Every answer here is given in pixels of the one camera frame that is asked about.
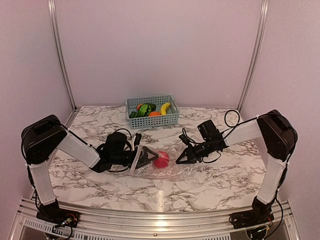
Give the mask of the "clear zip top bag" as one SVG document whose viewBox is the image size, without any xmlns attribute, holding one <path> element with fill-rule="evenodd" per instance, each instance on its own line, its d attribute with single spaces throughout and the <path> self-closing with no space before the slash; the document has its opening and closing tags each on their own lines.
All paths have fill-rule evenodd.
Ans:
<svg viewBox="0 0 320 240">
<path fill-rule="evenodd" d="M 149 180 L 184 181 L 196 173 L 193 164 L 177 164 L 176 160 L 183 153 L 182 146 L 154 148 L 139 145 L 129 174 Z"/>
</svg>

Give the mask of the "red fake apple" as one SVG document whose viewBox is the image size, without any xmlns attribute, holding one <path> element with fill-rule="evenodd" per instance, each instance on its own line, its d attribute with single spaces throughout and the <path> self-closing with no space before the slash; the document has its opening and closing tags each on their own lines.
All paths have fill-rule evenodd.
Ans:
<svg viewBox="0 0 320 240">
<path fill-rule="evenodd" d="M 167 152 L 159 151 L 158 158 L 153 161 L 153 165 L 157 169 L 164 169 L 169 165 L 170 157 Z"/>
</svg>

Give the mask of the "green fake cabbage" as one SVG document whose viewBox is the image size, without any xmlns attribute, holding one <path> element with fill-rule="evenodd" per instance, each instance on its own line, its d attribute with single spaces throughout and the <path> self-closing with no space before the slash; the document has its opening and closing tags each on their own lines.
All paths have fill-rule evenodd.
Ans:
<svg viewBox="0 0 320 240">
<path fill-rule="evenodd" d="M 139 117 L 141 117 L 141 115 L 136 111 L 132 111 L 129 115 L 130 119 L 139 118 Z"/>
</svg>

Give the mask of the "orange fake orange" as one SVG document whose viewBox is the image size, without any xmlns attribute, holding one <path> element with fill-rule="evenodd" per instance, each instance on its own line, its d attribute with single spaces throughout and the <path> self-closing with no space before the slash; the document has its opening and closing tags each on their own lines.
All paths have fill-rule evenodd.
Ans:
<svg viewBox="0 0 320 240">
<path fill-rule="evenodd" d="M 152 111 L 148 116 L 149 117 L 157 117 L 157 116 L 161 116 L 161 113 L 158 111 Z"/>
</svg>

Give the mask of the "yellow fake banana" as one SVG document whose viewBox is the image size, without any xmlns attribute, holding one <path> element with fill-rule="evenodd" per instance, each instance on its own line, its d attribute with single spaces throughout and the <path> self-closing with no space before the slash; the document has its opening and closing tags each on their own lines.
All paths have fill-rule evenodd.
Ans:
<svg viewBox="0 0 320 240">
<path fill-rule="evenodd" d="M 170 102 L 166 102 L 166 103 L 164 103 L 162 106 L 161 106 L 161 108 L 160 108 L 160 114 L 162 115 L 162 116 L 164 116 L 164 115 L 166 115 L 167 114 L 167 111 L 168 111 L 168 109 L 171 107 L 171 103 Z"/>
</svg>

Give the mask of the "green orange fake mango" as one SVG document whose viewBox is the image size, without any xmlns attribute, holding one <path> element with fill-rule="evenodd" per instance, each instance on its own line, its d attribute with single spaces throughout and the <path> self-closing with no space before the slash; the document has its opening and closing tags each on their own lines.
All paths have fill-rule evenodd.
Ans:
<svg viewBox="0 0 320 240">
<path fill-rule="evenodd" d="M 143 106 L 144 104 L 145 104 L 145 103 L 139 104 L 139 105 L 136 107 L 137 111 L 139 111 L 139 109 L 141 108 L 141 106 Z"/>
</svg>

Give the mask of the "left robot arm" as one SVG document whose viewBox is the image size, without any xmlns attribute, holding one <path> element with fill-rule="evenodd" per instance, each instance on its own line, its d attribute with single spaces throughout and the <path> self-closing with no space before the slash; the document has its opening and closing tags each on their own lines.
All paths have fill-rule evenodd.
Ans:
<svg viewBox="0 0 320 240">
<path fill-rule="evenodd" d="M 26 127 L 21 133 L 21 153 L 39 203 L 38 211 L 53 223 L 60 222 L 64 216 L 49 174 L 48 160 L 56 151 L 80 161 L 96 173 L 111 172 L 114 165 L 134 172 L 159 158 L 156 150 L 140 144 L 140 133 L 125 135 L 125 131 L 124 128 L 114 131 L 104 143 L 94 147 L 53 114 Z"/>
</svg>

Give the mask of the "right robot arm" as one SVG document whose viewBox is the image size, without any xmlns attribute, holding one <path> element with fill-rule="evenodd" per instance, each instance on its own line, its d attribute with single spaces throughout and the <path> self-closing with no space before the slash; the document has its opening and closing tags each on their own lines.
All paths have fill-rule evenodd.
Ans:
<svg viewBox="0 0 320 240">
<path fill-rule="evenodd" d="M 267 216 L 267 209 L 277 198 L 288 171 L 288 164 L 298 141 L 298 133 L 278 110 L 237 122 L 224 131 L 219 131 L 212 120 L 198 125 L 203 142 L 195 142 L 185 132 L 179 138 L 186 145 L 176 164 L 201 163 L 213 152 L 254 139 L 262 138 L 267 150 L 267 169 L 261 188 L 252 202 L 247 219 L 258 224 Z"/>
</svg>

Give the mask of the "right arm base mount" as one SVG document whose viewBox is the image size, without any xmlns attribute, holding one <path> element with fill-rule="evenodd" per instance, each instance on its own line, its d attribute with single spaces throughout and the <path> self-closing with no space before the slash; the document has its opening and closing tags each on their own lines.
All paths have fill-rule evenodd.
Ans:
<svg viewBox="0 0 320 240">
<path fill-rule="evenodd" d="M 264 224 L 273 221 L 274 215 L 272 212 L 272 204 L 275 202 L 274 197 L 271 202 L 264 204 L 256 196 L 253 199 L 251 209 L 232 213 L 229 217 L 229 222 L 234 229 L 252 227 L 259 224 Z"/>
</svg>

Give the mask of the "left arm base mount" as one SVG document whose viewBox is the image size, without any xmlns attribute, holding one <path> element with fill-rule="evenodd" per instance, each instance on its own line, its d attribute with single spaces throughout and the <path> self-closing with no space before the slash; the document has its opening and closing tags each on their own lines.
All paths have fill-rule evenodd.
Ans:
<svg viewBox="0 0 320 240">
<path fill-rule="evenodd" d="M 57 200 L 47 205 L 37 203 L 36 207 L 36 217 L 40 220 L 54 223 L 58 225 L 58 227 L 69 226 L 76 228 L 78 225 L 80 213 L 78 211 L 60 208 Z"/>
</svg>

